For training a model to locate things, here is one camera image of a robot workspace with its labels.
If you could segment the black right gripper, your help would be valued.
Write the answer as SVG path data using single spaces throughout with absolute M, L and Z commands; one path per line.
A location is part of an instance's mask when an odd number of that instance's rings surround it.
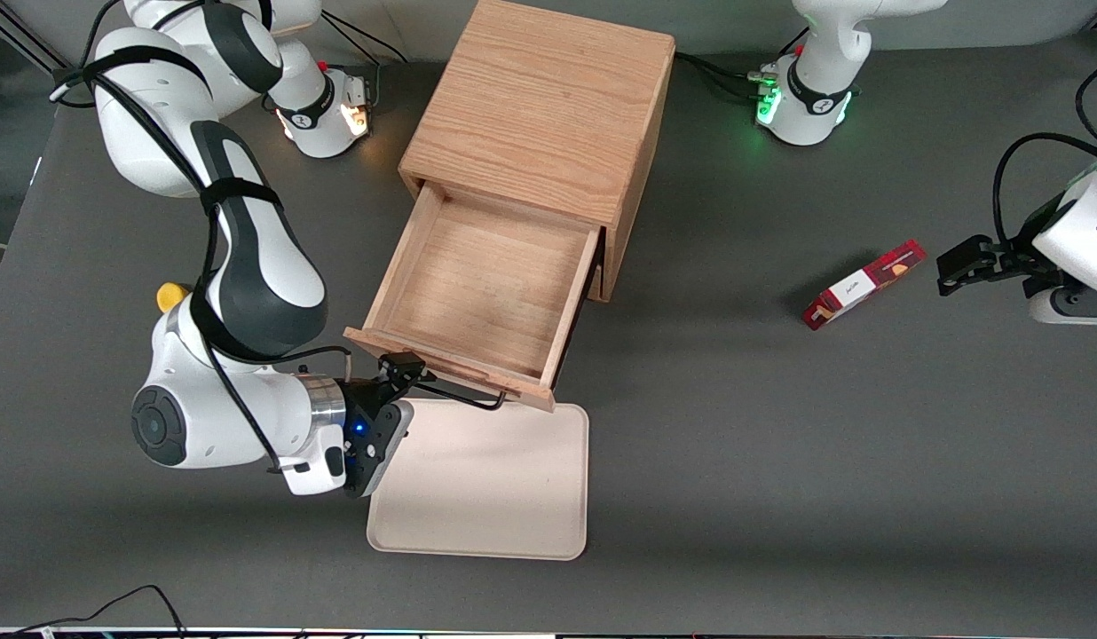
M 343 383 L 347 485 L 378 485 L 402 444 L 403 407 L 396 401 L 414 390 L 432 392 L 438 379 L 425 372 L 425 361 L 412 352 L 383 354 L 378 367 L 391 381 Z

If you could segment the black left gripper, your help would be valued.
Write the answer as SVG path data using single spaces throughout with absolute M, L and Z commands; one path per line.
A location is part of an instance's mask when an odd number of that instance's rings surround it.
M 1037 235 L 1063 214 L 1061 195 L 1052 198 L 1031 213 L 1021 229 L 1004 243 L 998 268 L 998 246 L 989 236 L 970 236 L 939 256 L 937 290 L 939 296 L 953 295 L 960 288 L 984 282 L 998 282 L 1024 276 L 1026 298 L 1053 288 L 1072 285 L 1075 279 L 1034 247 Z

